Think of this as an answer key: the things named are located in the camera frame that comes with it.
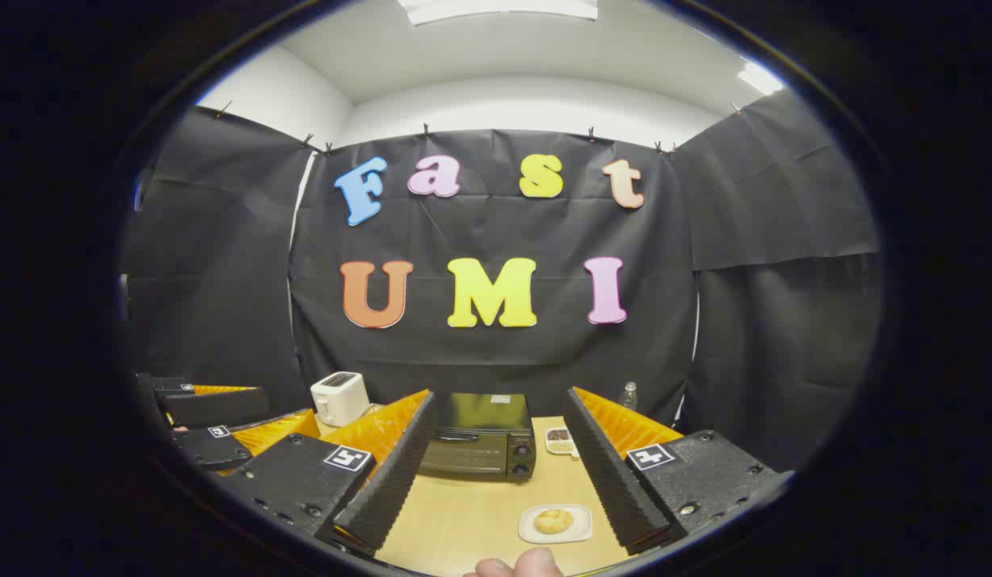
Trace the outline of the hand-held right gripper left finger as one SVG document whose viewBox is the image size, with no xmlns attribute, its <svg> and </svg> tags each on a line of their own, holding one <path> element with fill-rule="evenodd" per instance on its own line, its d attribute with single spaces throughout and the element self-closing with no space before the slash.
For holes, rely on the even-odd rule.
<svg viewBox="0 0 992 577">
<path fill-rule="evenodd" d="M 375 554 L 407 500 L 436 408 L 424 389 L 328 434 L 310 410 L 237 431 L 252 457 L 222 482 L 284 528 Z"/>
</svg>

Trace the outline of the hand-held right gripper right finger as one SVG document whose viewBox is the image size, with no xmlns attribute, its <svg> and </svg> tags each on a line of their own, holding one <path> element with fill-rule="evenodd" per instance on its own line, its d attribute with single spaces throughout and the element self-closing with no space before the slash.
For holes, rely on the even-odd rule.
<svg viewBox="0 0 992 577">
<path fill-rule="evenodd" d="M 682 435 L 579 387 L 568 391 L 563 420 L 629 555 L 722 525 L 789 480 L 720 432 Z"/>
</svg>

